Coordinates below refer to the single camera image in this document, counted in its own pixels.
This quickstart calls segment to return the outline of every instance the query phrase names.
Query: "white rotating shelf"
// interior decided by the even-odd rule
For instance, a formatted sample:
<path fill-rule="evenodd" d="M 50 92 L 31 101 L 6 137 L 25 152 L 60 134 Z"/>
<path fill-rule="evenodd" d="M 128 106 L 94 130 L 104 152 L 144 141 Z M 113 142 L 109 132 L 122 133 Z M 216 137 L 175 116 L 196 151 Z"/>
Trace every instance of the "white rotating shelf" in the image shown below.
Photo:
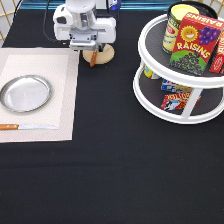
<path fill-rule="evenodd" d="M 167 15 L 162 15 L 150 21 L 141 32 L 138 42 L 141 64 L 133 83 L 135 95 L 146 110 L 167 121 L 197 124 L 211 120 L 224 110 L 224 76 L 209 72 L 210 65 L 200 77 L 171 67 L 171 56 L 162 50 L 166 25 Z M 194 88 L 184 110 L 161 109 L 164 96 L 171 93 L 161 90 L 162 79 L 151 80 L 144 76 L 144 65 L 162 78 Z M 194 107 L 202 90 L 202 97 Z"/>

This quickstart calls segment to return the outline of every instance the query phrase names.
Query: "white robot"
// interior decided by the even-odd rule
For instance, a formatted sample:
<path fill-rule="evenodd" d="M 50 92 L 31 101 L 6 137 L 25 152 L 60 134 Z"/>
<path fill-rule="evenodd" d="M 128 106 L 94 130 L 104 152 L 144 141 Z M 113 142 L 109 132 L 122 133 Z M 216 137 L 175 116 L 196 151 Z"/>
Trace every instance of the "white robot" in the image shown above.
<path fill-rule="evenodd" d="M 101 52 L 116 39 L 116 20 L 96 18 L 95 0 L 66 0 L 57 7 L 53 20 L 56 39 L 71 40 L 72 50 Z"/>

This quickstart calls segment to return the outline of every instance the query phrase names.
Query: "white cloth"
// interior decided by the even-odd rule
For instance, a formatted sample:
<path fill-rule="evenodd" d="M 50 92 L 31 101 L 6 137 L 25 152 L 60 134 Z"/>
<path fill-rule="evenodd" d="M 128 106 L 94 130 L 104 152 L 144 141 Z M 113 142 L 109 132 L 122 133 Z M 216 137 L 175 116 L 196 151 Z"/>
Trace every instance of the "white cloth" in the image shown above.
<path fill-rule="evenodd" d="M 42 76 L 52 85 L 50 100 L 36 110 L 16 113 L 0 105 L 0 124 L 42 124 L 58 128 L 0 131 L 0 142 L 71 140 L 79 53 L 62 48 L 2 48 L 0 58 L 0 88 L 24 75 Z"/>

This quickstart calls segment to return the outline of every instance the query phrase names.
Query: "food can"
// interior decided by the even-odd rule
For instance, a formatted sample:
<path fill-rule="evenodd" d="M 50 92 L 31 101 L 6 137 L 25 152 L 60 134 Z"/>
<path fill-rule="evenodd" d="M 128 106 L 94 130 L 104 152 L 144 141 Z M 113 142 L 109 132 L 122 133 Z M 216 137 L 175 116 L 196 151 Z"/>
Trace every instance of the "food can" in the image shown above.
<path fill-rule="evenodd" d="M 181 20 L 188 12 L 199 14 L 199 11 L 190 5 L 179 4 L 171 8 L 162 46 L 167 54 L 172 54 Z"/>
<path fill-rule="evenodd" d="M 160 76 L 158 76 L 157 74 L 155 74 L 151 69 L 149 69 L 147 66 L 145 66 L 145 70 L 144 70 L 144 74 L 146 77 L 148 77 L 149 79 L 159 79 Z"/>

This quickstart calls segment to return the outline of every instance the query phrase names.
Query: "black tablecloth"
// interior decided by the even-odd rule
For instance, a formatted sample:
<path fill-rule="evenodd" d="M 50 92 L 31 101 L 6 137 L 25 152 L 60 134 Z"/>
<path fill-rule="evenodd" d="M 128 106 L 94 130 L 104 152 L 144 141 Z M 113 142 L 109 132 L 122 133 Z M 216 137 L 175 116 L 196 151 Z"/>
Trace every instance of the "black tablecloth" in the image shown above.
<path fill-rule="evenodd" d="M 133 92 L 139 35 L 163 13 L 121 11 L 115 58 L 90 69 L 80 55 L 72 141 L 0 145 L 0 223 L 223 224 L 224 113 L 173 124 Z M 20 10 L 4 47 L 64 47 L 42 21 Z"/>

